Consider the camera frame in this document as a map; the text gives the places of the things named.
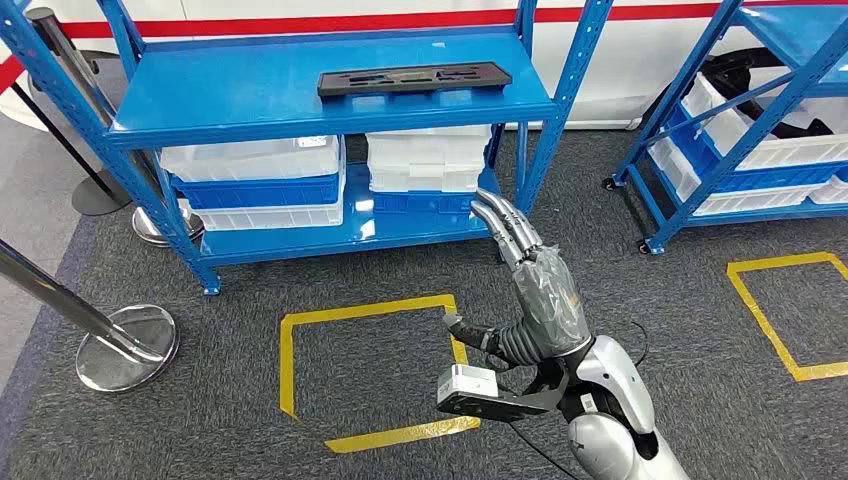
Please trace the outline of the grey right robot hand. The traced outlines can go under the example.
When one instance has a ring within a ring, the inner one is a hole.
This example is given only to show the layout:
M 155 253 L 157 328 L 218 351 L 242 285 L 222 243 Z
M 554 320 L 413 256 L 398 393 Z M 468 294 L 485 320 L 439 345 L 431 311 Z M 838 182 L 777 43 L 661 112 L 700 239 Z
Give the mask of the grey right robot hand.
M 523 212 L 503 197 L 478 189 L 471 210 L 486 224 L 511 271 L 522 318 L 489 327 L 447 313 L 443 321 L 460 342 L 513 365 L 535 365 L 591 343 L 575 282 L 555 246 L 546 246 Z

